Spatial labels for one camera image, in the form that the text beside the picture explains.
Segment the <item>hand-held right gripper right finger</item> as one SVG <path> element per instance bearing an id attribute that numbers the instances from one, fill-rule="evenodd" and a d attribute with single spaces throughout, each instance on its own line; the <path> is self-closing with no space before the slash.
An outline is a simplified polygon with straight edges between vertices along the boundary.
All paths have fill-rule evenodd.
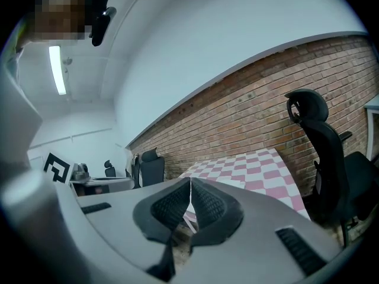
<path id="1" fill-rule="evenodd" d="M 175 283 L 299 283 L 340 252 L 320 226 L 270 196 L 193 178 L 198 232 Z"/>

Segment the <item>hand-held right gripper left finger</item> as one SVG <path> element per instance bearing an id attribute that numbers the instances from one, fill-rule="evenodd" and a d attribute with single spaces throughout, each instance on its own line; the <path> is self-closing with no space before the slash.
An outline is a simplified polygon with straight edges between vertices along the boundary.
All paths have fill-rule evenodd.
<path id="1" fill-rule="evenodd" d="M 81 207 L 109 204 L 86 217 L 128 263 L 158 279 L 175 275 L 172 236 L 190 202 L 191 180 L 178 178 L 129 191 L 82 196 Z"/>

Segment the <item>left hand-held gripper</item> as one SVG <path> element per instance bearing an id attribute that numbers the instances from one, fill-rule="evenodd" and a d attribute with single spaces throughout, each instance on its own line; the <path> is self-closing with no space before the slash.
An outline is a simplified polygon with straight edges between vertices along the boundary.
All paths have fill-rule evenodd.
<path id="1" fill-rule="evenodd" d="M 84 163 L 74 163 L 61 154 L 48 152 L 44 159 L 43 171 L 54 181 L 69 185 L 70 183 L 86 186 L 114 185 L 134 187 L 134 180 L 130 177 L 97 177 L 91 178 Z"/>

